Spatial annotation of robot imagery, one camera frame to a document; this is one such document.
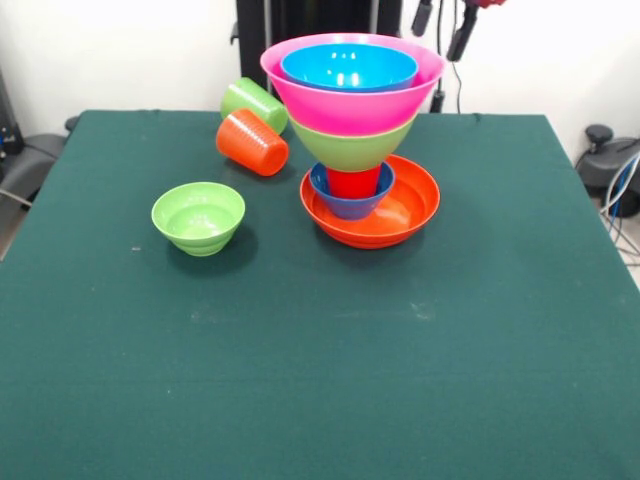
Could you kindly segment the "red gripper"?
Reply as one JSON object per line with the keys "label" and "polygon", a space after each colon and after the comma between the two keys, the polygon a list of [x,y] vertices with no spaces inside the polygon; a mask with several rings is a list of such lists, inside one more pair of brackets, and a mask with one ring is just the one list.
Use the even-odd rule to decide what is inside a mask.
{"label": "red gripper", "polygon": [[[478,11],[480,8],[488,8],[493,5],[502,5],[505,0],[468,0],[463,13],[462,25],[454,29],[449,44],[446,58],[450,62],[458,62],[466,49],[468,41],[474,30]],[[433,11],[432,0],[419,0],[416,12],[411,24],[411,32],[415,37],[422,37],[429,23]]]}

